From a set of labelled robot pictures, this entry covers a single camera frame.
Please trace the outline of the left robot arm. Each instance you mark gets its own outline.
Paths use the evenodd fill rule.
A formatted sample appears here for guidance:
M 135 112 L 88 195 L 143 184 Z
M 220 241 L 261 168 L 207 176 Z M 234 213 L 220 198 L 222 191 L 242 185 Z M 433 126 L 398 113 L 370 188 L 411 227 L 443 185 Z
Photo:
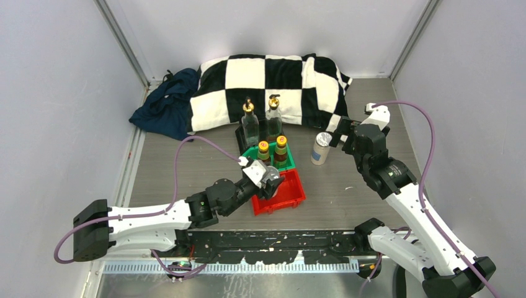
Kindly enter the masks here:
M 117 250 L 141 249 L 169 251 L 182 257 L 189 252 L 190 240 L 178 231 L 313 233 L 328 230 L 306 217 L 276 222 L 235 217 L 221 222 L 222 217 L 231 216 L 252 196 L 269 197 L 274 192 L 285 196 L 285 186 L 277 184 L 290 180 L 270 166 L 234 156 L 198 135 L 179 143 L 173 162 L 175 184 L 183 177 L 178 171 L 179 160 L 184 170 L 217 174 L 219 180 L 186 199 L 178 194 L 175 186 L 168 204 L 133 208 L 111 207 L 105 199 L 94 201 L 74 218 L 74 228 L 70 231 L 73 261 L 92 261 Z

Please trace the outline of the silver-lid spice jar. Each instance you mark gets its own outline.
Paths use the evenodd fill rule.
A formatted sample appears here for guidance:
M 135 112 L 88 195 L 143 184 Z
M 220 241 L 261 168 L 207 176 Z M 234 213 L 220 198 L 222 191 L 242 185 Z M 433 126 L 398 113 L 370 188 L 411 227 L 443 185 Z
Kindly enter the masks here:
M 314 139 L 313 149 L 311 151 L 311 162 L 314 165 L 323 165 L 330 151 L 330 142 L 332 135 L 328 132 L 320 132 Z
M 265 200 L 270 200 L 273 198 L 283 181 L 284 177 L 281 177 L 278 169 L 270 166 L 267 169 L 264 179 L 262 180 L 262 198 Z

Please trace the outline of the gold-top oil bottle brown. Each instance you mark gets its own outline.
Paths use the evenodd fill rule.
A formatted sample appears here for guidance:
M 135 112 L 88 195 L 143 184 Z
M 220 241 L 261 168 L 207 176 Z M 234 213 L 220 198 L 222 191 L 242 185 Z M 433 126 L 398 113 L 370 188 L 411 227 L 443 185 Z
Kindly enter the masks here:
M 269 109 L 265 113 L 268 142 L 275 142 L 278 136 L 282 134 L 282 116 L 279 111 L 279 97 L 279 94 L 271 94 L 269 96 Z

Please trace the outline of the gold-top clear glass bottle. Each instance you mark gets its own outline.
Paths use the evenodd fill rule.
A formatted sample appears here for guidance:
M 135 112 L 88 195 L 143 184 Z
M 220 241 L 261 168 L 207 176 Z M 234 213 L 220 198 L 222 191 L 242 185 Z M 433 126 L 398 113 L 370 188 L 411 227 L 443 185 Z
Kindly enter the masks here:
M 255 107 L 250 97 L 246 97 L 242 105 L 244 115 L 241 124 L 244 131 L 247 147 L 256 146 L 259 143 L 259 120 L 255 114 Z

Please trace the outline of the yellow-capped sauce bottle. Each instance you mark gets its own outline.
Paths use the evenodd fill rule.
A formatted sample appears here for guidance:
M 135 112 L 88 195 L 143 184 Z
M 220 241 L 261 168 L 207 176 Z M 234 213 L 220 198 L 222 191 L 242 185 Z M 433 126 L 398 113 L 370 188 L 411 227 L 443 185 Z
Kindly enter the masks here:
M 261 141 L 258 144 L 257 159 L 261 160 L 266 165 L 271 165 L 270 147 L 267 141 Z
M 274 166 L 276 168 L 284 167 L 288 160 L 287 138 L 284 135 L 279 135 L 276 138 L 276 146 L 274 151 Z

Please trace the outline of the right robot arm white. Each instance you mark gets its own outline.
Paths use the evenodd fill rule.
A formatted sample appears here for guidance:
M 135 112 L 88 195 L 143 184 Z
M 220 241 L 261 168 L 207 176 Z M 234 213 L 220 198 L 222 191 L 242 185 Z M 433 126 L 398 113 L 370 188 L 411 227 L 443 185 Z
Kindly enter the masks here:
M 347 140 L 342 149 L 354 157 L 367 186 L 402 216 L 419 240 L 412 244 L 371 218 L 354 228 L 355 249 L 391 258 L 421 282 L 427 297 L 471 297 L 480 291 L 496 265 L 488 256 L 476 256 L 419 195 L 415 175 L 389 156 L 386 130 L 352 120 L 343 133 Z

